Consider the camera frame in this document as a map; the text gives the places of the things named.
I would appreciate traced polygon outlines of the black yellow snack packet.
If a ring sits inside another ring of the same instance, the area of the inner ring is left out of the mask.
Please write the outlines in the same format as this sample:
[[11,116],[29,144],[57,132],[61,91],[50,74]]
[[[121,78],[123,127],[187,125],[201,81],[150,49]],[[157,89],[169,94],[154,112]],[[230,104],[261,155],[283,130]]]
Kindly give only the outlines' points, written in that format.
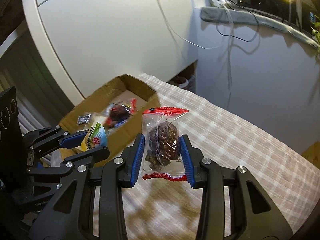
[[80,146],[82,151],[92,150],[99,146],[107,147],[107,136],[104,126],[99,122],[93,122]]

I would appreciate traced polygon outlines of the small silver blue candy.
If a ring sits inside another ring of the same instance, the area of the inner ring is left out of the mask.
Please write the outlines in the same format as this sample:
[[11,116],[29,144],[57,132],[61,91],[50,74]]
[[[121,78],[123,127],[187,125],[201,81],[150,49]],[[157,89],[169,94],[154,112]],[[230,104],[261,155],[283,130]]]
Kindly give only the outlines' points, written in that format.
[[92,119],[92,113],[86,113],[84,115],[80,115],[77,118],[77,125],[86,125],[91,122]]

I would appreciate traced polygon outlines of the plaid tablecloth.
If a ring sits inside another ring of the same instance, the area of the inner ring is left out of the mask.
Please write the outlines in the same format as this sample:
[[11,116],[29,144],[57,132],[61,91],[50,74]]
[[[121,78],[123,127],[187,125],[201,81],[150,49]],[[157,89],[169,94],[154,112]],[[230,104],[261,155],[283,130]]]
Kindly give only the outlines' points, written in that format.
[[[297,231],[319,201],[319,169],[264,130],[152,75],[139,79],[152,87],[162,106],[185,108],[179,128],[205,157],[222,167],[245,166]],[[194,239],[202,190],[185,181],[138,179],[123,189],[129,239]]]

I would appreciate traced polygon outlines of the potted spider plant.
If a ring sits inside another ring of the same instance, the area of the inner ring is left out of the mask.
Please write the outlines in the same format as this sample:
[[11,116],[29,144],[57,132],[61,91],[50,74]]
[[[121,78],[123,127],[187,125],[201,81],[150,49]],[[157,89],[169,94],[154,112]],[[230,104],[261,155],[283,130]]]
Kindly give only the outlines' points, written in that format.
[[312,22],[312,36],[316,39],[318,43],[320,43],[320,18],[315,15],[315,21]]

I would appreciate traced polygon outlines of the brown cardboard box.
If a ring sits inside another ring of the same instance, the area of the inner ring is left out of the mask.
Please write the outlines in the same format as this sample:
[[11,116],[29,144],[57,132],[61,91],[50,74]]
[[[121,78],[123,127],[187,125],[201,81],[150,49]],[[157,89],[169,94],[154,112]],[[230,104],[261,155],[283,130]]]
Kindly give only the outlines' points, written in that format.
[[104,165],[141,133],[143,112],[158,106],[157,93],[149,85],[130,75],[115,77],[60,120],[61,133],[81,133],[67,156],[106,146],[110,155],[96,163]]

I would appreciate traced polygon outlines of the red clear date packet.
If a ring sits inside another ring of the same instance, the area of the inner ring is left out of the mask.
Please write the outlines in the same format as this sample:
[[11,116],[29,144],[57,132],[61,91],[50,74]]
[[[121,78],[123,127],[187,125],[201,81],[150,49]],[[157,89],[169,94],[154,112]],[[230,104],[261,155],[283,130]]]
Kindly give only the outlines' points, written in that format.
[[121,101],[118,103],[111,103],[105,110],[104,114],[107,116],[104,125],[108,128],[118,127],[136,112],[136,98],[131,98],[129,101]]

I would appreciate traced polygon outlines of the grey windowsill cloth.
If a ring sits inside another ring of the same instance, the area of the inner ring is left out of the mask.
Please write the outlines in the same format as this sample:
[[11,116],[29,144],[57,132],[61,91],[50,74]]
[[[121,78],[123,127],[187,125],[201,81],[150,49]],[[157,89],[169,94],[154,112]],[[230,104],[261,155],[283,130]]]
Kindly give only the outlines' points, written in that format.
[[217,7],[202,7],[200,11],[200,18],[202,21],[208,23],[227,24],[230,22],[229,19],[231,19],[233,24],[264,26],[279,33],[291,35],[299,42],[310,45],[315,49],[319,48],[319,44],[315,40],[307,37],[305,34],[288,26],[287,24],[262,15],[252,14],[247,11],[227,11],[226,9]]

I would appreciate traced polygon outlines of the white power strip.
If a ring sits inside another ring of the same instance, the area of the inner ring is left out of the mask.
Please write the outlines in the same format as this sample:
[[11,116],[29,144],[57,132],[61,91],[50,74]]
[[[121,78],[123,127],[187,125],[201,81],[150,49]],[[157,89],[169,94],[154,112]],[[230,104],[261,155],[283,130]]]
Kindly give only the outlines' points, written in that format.
[[229,3],[226,0],[209,0],[211,7],[224,8],[229,6]]

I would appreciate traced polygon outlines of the clear walnut snack packet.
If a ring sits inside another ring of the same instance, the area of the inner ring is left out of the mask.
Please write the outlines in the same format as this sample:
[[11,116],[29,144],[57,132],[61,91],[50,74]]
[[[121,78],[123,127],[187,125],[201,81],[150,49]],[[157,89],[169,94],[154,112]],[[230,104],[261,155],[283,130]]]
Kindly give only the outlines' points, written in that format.
[[156,107],[143,112],[145,137],[142,178],[186,181],[180,150],[179,121],[189,111],[177,107]]

